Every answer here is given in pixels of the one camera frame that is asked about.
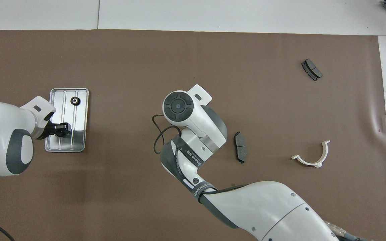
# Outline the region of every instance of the metal tray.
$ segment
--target metal tray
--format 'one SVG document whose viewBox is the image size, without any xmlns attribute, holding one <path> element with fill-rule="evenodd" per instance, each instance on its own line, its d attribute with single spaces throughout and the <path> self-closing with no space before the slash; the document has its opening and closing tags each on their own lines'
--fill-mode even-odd
<svg viewBox="0 0 386 241">
<path fill-rule="evenodd" d="M 71 104 L 74 96 L 80 99 L 80 104 Z M 70 137 L 61 138 L 49 136 L 44 148 L 49 152 L 80 152 L 86 144 L 87 107 L 89 105 L 89 90 L 85 88 L 52 89 L 50 103 L 56 108 L 51 117 L 52 123 L 68 122 L 72 128 Z"/>
</svg>

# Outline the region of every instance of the brown paper sheet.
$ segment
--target brown paper sheet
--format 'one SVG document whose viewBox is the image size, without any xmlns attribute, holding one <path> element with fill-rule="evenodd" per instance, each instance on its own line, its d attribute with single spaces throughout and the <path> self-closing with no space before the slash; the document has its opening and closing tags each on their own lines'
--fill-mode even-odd
<svg viewBox="0 0 386 241">
<path fill-rule="evenodd" d="M 307 58 L 323 78 L 307 76 Z M 16 240 L 254 240 L 197 203 L 153 152 L 151 116 L 168 93 L 194 84 L 213 97 L 230 136 L 199 170 L 205 180 L 219 189 L 282 182 L 323 219 L 386 240 L 376 36 L 0 31 L 0 102 L 21 106 L 53 88 L 90 90 L 86 149 L 48 153 L 35 141 L 29 168 L 0 178 L 0 225 Z M 235 159 L 236 131 L 247 142 L 245 164 Z M 291 159 L 317 160 L 325 140 L 322 168 Z"/>
</svg>

